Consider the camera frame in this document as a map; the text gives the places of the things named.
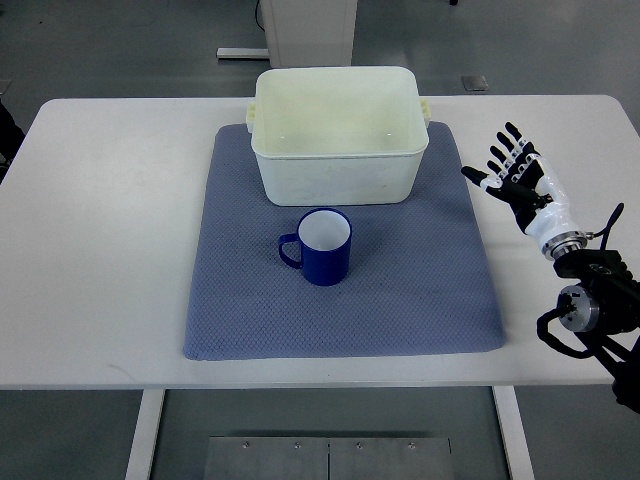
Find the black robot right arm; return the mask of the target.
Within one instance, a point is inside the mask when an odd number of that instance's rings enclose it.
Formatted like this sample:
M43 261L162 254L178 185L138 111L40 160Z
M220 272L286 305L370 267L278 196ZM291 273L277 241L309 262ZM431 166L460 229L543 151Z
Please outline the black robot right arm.
M575 359L596 359L612 376L616 401L639 411L639 341L626 347L618 335L639 331L639 282L619 252L586 247L588 234L560 234L542 247L564 287L556 307L536 322L537 336L553 350Z

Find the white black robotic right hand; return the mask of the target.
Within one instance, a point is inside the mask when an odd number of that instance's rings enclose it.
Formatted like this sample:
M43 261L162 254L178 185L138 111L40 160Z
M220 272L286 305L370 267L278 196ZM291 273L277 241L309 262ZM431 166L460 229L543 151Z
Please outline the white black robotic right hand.
M489 172L471 166L461 173L511 208L522 233L534 238L550 260L586 247L587 234L571 218L570 201L549 161L512 123L496 134Z

